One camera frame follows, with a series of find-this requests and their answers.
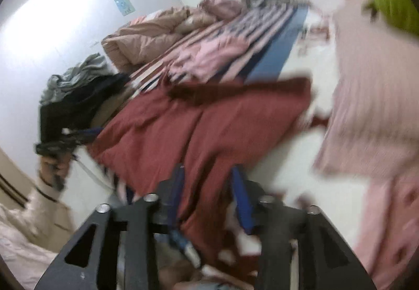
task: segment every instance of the red garment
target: red garment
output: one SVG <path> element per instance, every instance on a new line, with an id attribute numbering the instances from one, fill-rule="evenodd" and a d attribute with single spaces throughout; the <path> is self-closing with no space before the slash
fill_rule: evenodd
<path id="1" fill-rule="evenodd" d="M 250 85 L 162 85 L 133 99 L 90 152 L 141 195 L 153 192 L 183 162 L 181 230 L 213 264 L 223 246 L 231 167 L 254 166 L 310 103 L 306 77 Z"/>

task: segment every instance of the person's sleeve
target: person's sleeve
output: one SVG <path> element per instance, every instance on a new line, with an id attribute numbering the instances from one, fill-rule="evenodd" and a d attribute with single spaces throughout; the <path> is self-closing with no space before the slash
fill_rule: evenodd
<path id="1" fill-rule="evenodd" d="M 45 247 L 54 224 L 60 192 L 38 178 L 23 210 L 8 210 L 2 206 L 0 215 L 33 244 Z"/>

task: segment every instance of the striped blanket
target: striped blanket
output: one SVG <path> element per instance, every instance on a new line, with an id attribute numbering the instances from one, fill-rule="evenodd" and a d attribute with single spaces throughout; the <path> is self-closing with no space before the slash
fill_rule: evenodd
<path id="1" fill-rule="evenodd" d="M 135 96 L 155 88 L 162 74 L 185 48 L 220 35 L 242 36 L 251 45 L 244 55 L 223 67 L 214 76 L 209 76 L 208 80 L 277 79 L 306 15 L 307 7 L 282 4 L 252 9 L 229 23 L 221 21 L 204 30 L 197 30 L 131 75 L 133 86 L 137 89 Z M 171 76 L 174 83 L 189 79 L 190 76 L 185 74 Z"/>

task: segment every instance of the green object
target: green object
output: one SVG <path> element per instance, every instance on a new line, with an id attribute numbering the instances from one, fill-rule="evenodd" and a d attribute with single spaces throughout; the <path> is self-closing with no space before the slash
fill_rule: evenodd
<path id="1" fill-rule="evenodd" d="M 411 0 L 369 0 L 364 10 L 371 10 L 372 19 L 381 13 L 388 24 L 419 36 L 419 12 Z"/>

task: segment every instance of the beige comforter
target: beige comforter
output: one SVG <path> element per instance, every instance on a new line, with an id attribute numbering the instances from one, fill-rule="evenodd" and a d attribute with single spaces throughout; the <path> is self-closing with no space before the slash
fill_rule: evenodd
<path id="1" fill-rule="evenodd" d="M 158 18 L 119 29 L 104 38 L 101 44 L 119 71 L 131 73 L 183 37 L 173 31 L 189 14 L 188 9 L 165 11 Z"/>

